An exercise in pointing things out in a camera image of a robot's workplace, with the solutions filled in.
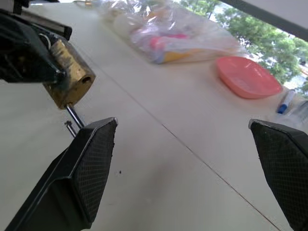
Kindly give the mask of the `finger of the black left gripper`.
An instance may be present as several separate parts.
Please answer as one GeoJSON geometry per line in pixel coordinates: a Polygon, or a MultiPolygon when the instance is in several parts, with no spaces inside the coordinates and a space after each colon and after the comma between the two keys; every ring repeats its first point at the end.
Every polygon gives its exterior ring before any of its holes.
{"type": "Polygon", "coordinates": [[[48,18],[45,18],[43,16],[40,16],[35,13],[31,13],[28,11],[21,11],[21,14],[15,14],[10,13],[8,11],[0,9],[0,13],[6,13],[10,16],[13,16],[18,19],[23,19],[24,21],[27,21],[31,24],[34,24],[36,26],[40,26],[48,31],[51,31],[55,34],[58,34],[62,37],[64,37],[66,40],[70,40],[70,37],[72,35],[72,28],[70,26],[66,26],[64,24],[61,24],[59,22],[50,20],[48,18]]]}
{"type": "Polygon", "coordinates": [[[51,55],[48,31],[0,13],[0,79],[9,83],[56,83],[64,70],[51,55]]]}

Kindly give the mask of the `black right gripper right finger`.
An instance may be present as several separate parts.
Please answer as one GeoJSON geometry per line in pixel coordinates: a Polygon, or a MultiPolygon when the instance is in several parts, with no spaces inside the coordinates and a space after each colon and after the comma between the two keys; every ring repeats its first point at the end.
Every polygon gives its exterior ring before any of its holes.
{"type": "Polygon", "coordinates": [[[252,119],[260,163],[276,201],[294,231],[308,231],[308,135],[298,129],[252,119]]]}

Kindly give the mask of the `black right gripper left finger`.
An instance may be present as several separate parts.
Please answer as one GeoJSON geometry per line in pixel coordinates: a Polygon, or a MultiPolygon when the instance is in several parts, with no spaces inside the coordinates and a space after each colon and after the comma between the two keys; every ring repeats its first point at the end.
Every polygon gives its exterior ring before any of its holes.
{"type": "Polygon", "coordinates": [[[96,219],[108,180],[118,120],[81,128],[44,172],[5,231],[82,231],[96,219]]]}

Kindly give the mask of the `brass padlock with steel shackle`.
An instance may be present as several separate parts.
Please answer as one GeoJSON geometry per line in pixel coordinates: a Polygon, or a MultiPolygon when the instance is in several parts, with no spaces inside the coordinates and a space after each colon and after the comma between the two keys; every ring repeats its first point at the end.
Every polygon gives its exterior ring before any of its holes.
{"type": "Polygon", "coordinates": [[[64,70],[56,83],[44,84],[45,89],[60,110],[67,110],[79,129],[85,125],[77,115],[74,105],[89,91],[95,73],[66,40],[58,39],[50,48],[51,55],[64,70]]]}

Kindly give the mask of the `blue and white marker pen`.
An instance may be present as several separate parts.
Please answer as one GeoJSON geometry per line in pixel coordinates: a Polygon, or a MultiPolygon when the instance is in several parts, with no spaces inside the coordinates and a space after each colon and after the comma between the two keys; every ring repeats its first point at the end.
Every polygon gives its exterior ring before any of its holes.
{"type": "Polygon", "coordinates": [[[295,90],[288,90],[288,92],[286,93],[286,95],[283,98],[282,102],[278,106],[276,113],[278,113],[278,114],[285,113],[286,110],[289,107],[289,104],[293,100],[294,95],[295,95],[295,90]]]}

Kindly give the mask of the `pink plastic plate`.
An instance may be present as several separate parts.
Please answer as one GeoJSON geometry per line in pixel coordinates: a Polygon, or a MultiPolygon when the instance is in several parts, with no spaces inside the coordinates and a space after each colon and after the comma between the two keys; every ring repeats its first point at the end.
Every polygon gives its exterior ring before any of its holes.
{"type": "Polygon", "coordinates": [[[237,96],[262,99],[282,92],[278,80],[256,62],[238,56],[225,56],[215,61],[221,81],[237,96]]]}

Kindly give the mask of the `clear plastic bag with items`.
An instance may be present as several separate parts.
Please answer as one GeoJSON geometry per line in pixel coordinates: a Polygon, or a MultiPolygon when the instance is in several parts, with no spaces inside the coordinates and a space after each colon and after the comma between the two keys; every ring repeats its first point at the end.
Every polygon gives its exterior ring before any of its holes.
{"type": "Polygon", "coordinates": [[[247,55],[230,32],[171,0],[101,0],[111,29],[155,64],[247,55]]]}

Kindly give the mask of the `white window frame beam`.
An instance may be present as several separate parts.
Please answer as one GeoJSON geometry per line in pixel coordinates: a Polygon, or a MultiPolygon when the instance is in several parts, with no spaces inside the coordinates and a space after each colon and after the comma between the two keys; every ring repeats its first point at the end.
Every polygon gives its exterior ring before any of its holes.
{"type": "Polygon", "coordinates": [[[220,0],[308,42],[308,0],[220,0]]]}

